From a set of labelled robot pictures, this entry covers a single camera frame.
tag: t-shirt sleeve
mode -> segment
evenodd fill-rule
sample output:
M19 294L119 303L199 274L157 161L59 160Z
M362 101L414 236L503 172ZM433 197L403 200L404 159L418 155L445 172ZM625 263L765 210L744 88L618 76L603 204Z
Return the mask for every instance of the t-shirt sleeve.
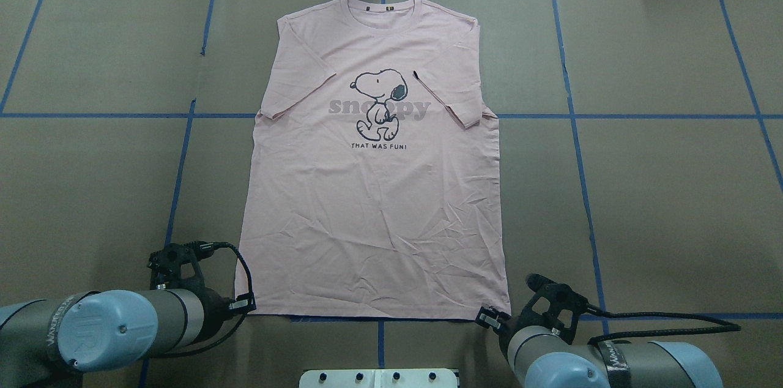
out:
M336 75L310 46L305 44L285 17L277 21L280 42L266 85L260 113L277 118Z
M416 70L417 78L464 128L478 123L484 111L478 34L478 22L473 21L472 29L464 37Z

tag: snoopy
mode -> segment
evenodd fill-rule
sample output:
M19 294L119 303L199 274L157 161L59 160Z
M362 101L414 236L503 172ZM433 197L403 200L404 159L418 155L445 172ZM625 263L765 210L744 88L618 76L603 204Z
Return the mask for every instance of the snoopy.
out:
M408 95L408 84L399 71L388 68L377 73L361 73L351 82L351 88L375 101L367 109L367 120L356 122L356 131L373 142L394 139L399 131L399 119L397 114L389 112L386 102L398 102Z

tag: metal bracket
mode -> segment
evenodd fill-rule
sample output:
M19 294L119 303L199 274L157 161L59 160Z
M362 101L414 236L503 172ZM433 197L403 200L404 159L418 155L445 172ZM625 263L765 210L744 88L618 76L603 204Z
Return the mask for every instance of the metal bracket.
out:
M495 307L482 305L481 310L479 310L478 315L476 315L475 323L485 329L492 329L495 330L495 332L498 332L500 327L503 326L503 322L508 321L509 319L511 319L511 315L508 313L504 313Z
M299 388L459 388L459 372L447 368L310 370Z
M576 326L579 316L587 313L587 298L571 290L566 284L559 284L539 274L529 274L526 278L528 288L536 293L519 314L514 330L527 326L542 326L555 332L568 345L576 336ZM539 299L549 302L549 309L544 313L533 311ZM570 326L559 319L561 312L571 312Z

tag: snoopy text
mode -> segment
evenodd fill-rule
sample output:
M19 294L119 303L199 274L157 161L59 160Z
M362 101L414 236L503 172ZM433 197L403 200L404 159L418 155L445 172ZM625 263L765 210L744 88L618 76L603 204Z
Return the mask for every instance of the snoopy text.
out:
M375 103L372 100L367 100L364 103L360 103L358 100L332 100L329 103L330 114L366 114ZM430 102L398 102L389 103L389 112L397 114L399 120L405 120L406 116L413 114L413 119L416 121L422 120L427 114L427 109L430 107Z

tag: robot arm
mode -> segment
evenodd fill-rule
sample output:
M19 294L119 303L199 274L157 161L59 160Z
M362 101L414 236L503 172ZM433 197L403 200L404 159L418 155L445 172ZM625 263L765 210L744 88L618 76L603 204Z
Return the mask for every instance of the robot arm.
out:
M80 386L84 372L122 368L146 357L196 354L217 345L255 310L252 287L234 300L204 284L198 262L223 247L238 254L228 243L201 241L152 253L147 265L152 290L88 291L63 301L39 299L0 309L0 386ZM185 264L193 266L194 276L182 278ZM242 318L223 340L198 351L167 354L212 338L237 315Z
M590 305L568 285L531 274L528 287L536 293L519 316L512 318L491 307L479 311L476 322L491 327L500 337L500 350L523 388L722 388L713 361L689 343L629 343L615 338L736 332L736 324L701 315L682 313L609 313ZM536 313L539 299L550 307ZM570 326L559 320L571 312ZM590 313L605 318L663 316L719 324L709 329L648 330L614 333L591 338L584 346L571 345L579 316Z

